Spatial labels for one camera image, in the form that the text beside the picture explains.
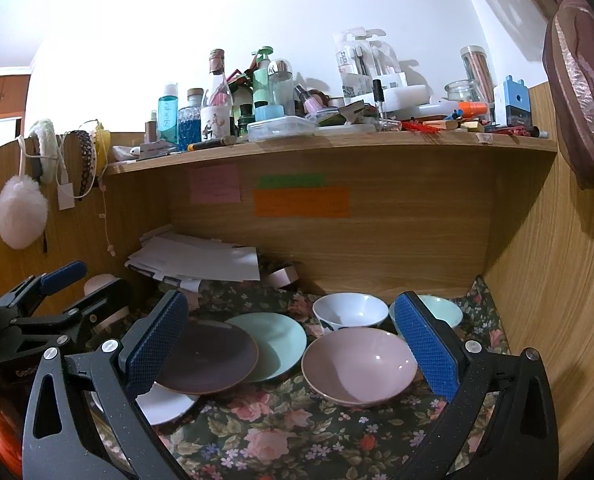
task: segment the blue gripper pad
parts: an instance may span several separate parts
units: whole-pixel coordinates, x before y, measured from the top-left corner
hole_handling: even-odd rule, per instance
[[[126,395],[135,399],[152,388],[166,357],[188,320],[186,296],[169,290],[152,312],[135,321],[122,339],[118,364]]]
[[[42,296],[52,296],[67,286],[78,282],[86,276],[86,271],[86,264],[76,260],[61,269],[44,274],[39,282],[39,293]]]
[[[461,340],[448,323],[430,313],[414,292],[404,292],[395,300],[395,324],[433,393],[450,402],[465,368]]]

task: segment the clear plastic box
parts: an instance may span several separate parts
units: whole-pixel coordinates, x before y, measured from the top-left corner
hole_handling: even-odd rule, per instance
[[[255,142],[279,137],[313,135],[316,130],[317,124],[312,121],[296,116],[284,116],[250,123],[248,125],[248,140]]]

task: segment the sticky note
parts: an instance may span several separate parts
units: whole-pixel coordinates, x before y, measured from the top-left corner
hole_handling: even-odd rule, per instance
[[[241,202],[237,164],[190,170],[190,201],[194,204]]]
[[[350,192],[344,186],[254,189],[253,198],[259,217],[350,217]]]
[[[262,175],[259,189],[282,189],[285,187],[324,187],[326,176],[322,173],[296,173],[286,175]]]

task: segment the metal screw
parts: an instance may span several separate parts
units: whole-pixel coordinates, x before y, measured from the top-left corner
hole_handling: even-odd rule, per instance
[[[541,356],[539,355],[539,352],[536,351],[534,348],[526,348],[526,357],[531,361],[538,361],[539,357]]]
[[[468,350],[468,352],[470,352],[471,354],[478,354],[479,352],[481,352],[481,345],[477,342],[477,341],[473,341],[472,339],[470,341],[466,341],[466,350]]]
[[[57,355],[57,349],[54,346],[51,346],[50,348],[46,349],[46,351],[44,352],[44,359],[52,359],[56,355]]]
[[[109,352],[114,352],[115,350],[117,350],[117,347],[119,346],[119,343],[117,342],[116,339],[109,339],[108,341],[104,341],[101,344],[101,351],[109,353]]]

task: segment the brown curtain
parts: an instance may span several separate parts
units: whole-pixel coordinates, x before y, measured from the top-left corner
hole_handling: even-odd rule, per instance
[[[543,63],[559,122],[561,151],[582,189],[594,187],[594,12],[586,0],[556,0]]]

